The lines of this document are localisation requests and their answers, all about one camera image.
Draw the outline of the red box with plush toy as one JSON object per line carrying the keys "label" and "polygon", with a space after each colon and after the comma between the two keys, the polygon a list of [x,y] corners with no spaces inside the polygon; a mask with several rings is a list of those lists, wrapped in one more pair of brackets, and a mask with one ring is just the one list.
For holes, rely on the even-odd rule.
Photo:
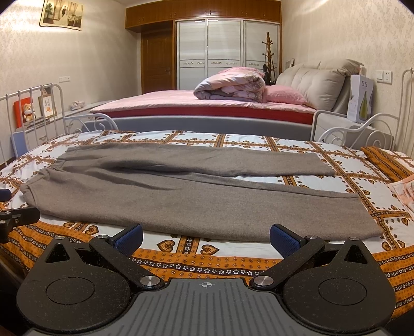
{"label": "red box with plush toy", "polygon": [[21,127],[23,123],[31,123],[35,118],[30,97],[15,101],[13,103],[13,112],[17,127]]}

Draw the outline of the orange patterned pillow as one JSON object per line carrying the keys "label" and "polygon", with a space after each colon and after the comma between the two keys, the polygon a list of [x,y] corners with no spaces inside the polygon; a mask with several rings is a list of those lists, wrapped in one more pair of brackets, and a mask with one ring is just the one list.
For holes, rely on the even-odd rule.
{"label": "orange patterned pillow", "polygon": [[413,175],[413,167],[399,162],[386,150],[374,146],[362,147],[361,150],[368,161],[375,165],[391,182],[398,182]]}

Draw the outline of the white wardrobe with brown top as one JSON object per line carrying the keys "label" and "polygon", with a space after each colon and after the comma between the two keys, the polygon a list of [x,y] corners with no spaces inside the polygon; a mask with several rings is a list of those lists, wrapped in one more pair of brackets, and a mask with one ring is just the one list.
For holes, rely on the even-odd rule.
{"label": "white wardrobe with brown top", "polygon": [[281,1],[152,1],[126,9],[125,27],[140,35],[173,30],[173,90],[193,90],[226,68],[262,70],[266,32],[281,71]]}

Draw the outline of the framed picture on cabinet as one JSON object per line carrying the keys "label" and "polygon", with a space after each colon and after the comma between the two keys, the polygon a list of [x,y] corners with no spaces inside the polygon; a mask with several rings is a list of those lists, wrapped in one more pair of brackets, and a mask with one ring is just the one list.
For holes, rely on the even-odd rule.
{"label": "framed picture on cabinet", "polygon": [[38,97],[39,108],[41,110],[41,115],[45,118],[52,118],[55,116],[56,109],[55,103],[51,95],[43,95]]}

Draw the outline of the wooden coat stand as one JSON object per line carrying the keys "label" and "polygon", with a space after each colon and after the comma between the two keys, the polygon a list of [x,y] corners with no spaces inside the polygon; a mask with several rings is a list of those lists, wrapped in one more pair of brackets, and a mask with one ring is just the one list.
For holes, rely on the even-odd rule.
{"label": "wooden coat stand", "polygon": [[274,85],[277,78],[277,66],[274,63],[273,57],[277,49],[273,48],[274,42],[271,39],[269,32],[266,32],[266,41],[263,41],[262,43],[266,47],[265,52],[263,53],[264,64],[262,66],[262,71],[264,73],[264,82],[266,85]]}

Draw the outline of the pink sheet large bed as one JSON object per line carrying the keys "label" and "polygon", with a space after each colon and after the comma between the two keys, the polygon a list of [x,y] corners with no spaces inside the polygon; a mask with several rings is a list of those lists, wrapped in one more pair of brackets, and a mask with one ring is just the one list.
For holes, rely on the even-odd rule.
{"label": "pink sheet large bed", "polygon": [[166,90],[113,100],[91,109],[120,130],[182,130],[308,140],[316,110],[303,104],[200,100],[188,90]]}

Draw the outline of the white nightstand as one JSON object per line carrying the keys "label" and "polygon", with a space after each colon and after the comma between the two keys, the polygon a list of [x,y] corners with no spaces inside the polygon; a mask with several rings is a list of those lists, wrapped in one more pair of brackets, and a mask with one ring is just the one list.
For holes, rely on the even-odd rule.
{"label": "white nightstand", "polygon": [[397,131],[392,130],[386,118],[398,118],[378,113],[362,123],[352,122],[345,115],[319,110],[314,113],[310,140],[360,150],[374,146],[392,150]]}

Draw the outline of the grey brown pants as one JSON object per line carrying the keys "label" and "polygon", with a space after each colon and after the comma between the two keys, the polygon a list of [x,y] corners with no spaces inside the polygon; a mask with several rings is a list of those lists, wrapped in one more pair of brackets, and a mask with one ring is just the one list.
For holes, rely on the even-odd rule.
{"label": "grey brown pants", "polygon": [[333,174],[313,153],[104,143],[69,148],[20,189],[43,215],[152,232],[266,242],[279,223],[326,240],[379,236],[358,195],[267,181]]}

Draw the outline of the wall picture poster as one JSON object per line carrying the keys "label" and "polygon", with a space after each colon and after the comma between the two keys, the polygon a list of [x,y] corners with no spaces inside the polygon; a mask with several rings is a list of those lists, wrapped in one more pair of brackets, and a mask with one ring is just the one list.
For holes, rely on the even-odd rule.
{"label": "wall picture poster", "polygon": [[84,5],[75,1],[45,0],[40,27],[59,27],[81,31]]}

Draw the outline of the pink pillow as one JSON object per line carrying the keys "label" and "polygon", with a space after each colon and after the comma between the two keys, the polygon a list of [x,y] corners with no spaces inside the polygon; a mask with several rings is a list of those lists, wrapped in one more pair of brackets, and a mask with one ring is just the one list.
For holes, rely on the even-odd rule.
{"label": "pink pillow", "polygon": [[263,102],[306,105],[307,100],[298,91],[284,85],[268,85],[264,88]]}

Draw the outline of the beige padded headboard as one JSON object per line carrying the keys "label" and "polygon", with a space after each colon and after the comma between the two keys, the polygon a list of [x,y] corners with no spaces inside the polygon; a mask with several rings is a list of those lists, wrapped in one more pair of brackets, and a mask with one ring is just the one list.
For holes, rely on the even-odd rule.
{"label": "beige padded headboard", "polygon": [[345,115],[350,98],[350,76],[357,75],[362,65],[353,59],[303,62],[282,72],[276,84],[298,91],[314,109]]}

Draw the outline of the folded pink floral quilt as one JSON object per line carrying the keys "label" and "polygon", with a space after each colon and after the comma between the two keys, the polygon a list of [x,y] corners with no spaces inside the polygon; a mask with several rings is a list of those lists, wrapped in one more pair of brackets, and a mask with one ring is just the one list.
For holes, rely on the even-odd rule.
{"label": "folded pink floral quilt", "polygon": [[226,68],[199,83],[193,91],[200,100],[263,102],[264,73],[256,68]]}

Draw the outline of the white wall switch plate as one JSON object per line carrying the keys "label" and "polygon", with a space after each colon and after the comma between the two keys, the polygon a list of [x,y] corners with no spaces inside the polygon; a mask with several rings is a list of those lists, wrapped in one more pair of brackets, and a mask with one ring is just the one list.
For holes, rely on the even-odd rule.
{"label": "white wall switch plate", "polygon": [[376,70],[375,79],[378,83],[392,84],[392,71],[390,70]]}

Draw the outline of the pink folded cloth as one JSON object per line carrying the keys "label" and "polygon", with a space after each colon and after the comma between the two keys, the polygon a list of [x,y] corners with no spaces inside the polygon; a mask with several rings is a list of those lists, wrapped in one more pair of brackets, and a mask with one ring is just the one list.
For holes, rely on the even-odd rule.
{"label": "pink folded cloth", "polygon": [[401,202],[404,209],[413,217],[414,214],[414,175],[387,185]]}

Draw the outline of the brown wooden door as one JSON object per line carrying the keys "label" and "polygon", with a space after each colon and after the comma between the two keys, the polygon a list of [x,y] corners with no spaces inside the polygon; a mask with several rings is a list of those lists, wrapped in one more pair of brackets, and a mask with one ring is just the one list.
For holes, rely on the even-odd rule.
{"label": "brown wooden door", "polygon": [[141,34],[142,93],[172,90],[173,30],[156,29]]}

